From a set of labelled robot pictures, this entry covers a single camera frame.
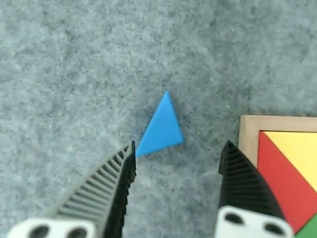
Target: blue tangram piece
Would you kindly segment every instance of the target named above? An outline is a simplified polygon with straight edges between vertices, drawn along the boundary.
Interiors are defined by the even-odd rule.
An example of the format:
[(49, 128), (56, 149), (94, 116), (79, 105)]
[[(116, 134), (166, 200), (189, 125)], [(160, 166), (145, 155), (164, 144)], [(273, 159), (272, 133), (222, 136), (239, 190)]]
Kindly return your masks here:
[(136, 156), (184, 142), (169, 93), (166, 91), (137, 148)]

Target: yellow tangram piece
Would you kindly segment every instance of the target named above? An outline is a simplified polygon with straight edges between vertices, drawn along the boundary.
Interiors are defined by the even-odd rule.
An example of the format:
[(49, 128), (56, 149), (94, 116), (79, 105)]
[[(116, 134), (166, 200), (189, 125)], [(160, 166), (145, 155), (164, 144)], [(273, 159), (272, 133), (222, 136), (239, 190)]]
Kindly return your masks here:
[[(317, 192), (317, 133), (265, 131), (265, 134)], [(282, 169), (281, 176), (287, 176)]]

